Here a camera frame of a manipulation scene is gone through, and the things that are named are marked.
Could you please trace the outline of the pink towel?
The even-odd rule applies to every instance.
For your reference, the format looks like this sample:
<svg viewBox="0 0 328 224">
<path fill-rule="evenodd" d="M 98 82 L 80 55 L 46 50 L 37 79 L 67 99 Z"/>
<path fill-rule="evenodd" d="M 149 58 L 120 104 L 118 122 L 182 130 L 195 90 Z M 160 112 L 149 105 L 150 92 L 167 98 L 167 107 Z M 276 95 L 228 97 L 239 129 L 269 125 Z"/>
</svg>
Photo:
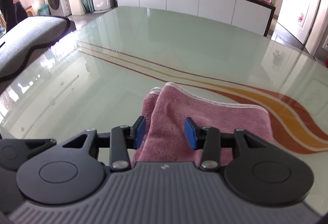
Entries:
<svg viewBox="0 0 328 224">
<path fill-rule="evenodd" d="M 136 162 L 201 162 L 202 151 L 191 149 L 184 135 L 184 120 L 212 126 L 223 133 L 245 129 L 273 143 L 269 113 L 258 105 L 222 103 L 189 93 L 175 83 L 153 88 L 143 100 L 146 134 L 136 150 Z"/>
</svg>

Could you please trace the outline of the white TV cabinet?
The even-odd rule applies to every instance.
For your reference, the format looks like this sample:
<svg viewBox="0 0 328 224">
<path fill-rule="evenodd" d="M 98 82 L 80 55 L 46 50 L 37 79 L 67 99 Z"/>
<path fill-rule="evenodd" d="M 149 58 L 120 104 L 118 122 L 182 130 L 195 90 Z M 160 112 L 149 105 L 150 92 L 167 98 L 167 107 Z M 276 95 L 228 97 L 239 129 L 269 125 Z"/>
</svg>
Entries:
<svg viewBox="0 0 328 224">
<path fill-rule="evenodd" d="M 275 6 L 260 0 L 116 0 L 119 7 L 142 7 L 220 21 L 267 36 Z"/>
</svg>

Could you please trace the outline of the grey sofa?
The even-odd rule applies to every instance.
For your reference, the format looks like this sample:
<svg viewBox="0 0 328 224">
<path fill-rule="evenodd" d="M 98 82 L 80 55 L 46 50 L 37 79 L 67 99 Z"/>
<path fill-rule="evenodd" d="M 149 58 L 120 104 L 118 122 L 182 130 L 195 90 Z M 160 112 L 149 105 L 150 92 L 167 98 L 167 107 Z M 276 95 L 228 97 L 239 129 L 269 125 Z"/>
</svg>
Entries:
<svg viewBox="0 0 328 224">
<path fill-rule="evenodd" d="M 1 83 L 12 81 L 30 63 L 70 32 L 74 21 L 66 17 L 28 17 L 1 37 Z"/>
</svg>

